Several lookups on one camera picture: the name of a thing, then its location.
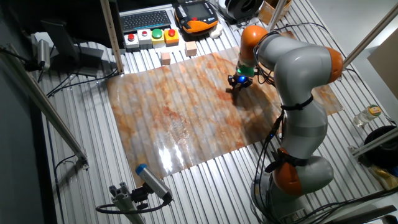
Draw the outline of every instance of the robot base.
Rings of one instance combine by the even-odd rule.
[[[260,178],[258,177],[250,187],[252,201],[262,213],[273,212],[276,217],[283,219],[304,208],[301,201],[296,200],[299,198],[298,196],[287,195],[276,187],[274,182],[270,184],[270,177],[271,174],[263,173],[261,184],[259,185]],[[267,196],[272,200],[272,207],[266,204]]]

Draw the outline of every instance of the marble-patterned sheet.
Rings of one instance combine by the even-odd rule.
[[[146,163],[158,177],[264,139],[280,114],[276,89],[260,85],[226,91],[237,47],[127,74],[107,82],[109,100],[137,186],[135,168]],[[342,109],[328,85],[314,89],[327,114]]]

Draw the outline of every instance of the glass jar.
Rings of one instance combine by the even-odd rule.
[[[354,117],[354,122],[358,127],[362,127],[374,118],[377,118],[380,114],[381,108],[378,105],[370,105]]]

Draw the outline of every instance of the black tape spool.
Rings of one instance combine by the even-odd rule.
[[[364,144],[367,144],[378,137],[386,134],[387,132],[397,128],[395,126],[384,126],[377,128],[372,133],[370,133],[365,139]],[[380,144],[374,149],[365,152],[366,159],[372,164],[383,168],[390,169],[398,166],[398,138],[391,139],[388,142]]]
[[[225,2],[226,12],[237,21],[244,18],[252,18],[262,2],[260,0],[227,0]]]

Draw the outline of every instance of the wooden cube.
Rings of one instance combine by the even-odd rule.
[[[170,65],[170,54],[168,52],[162,53],[161,55],[162,65]]]
[[[197,44],[195,41],[185,43],[185,55],[187,57],[195,56],[197,54]]]

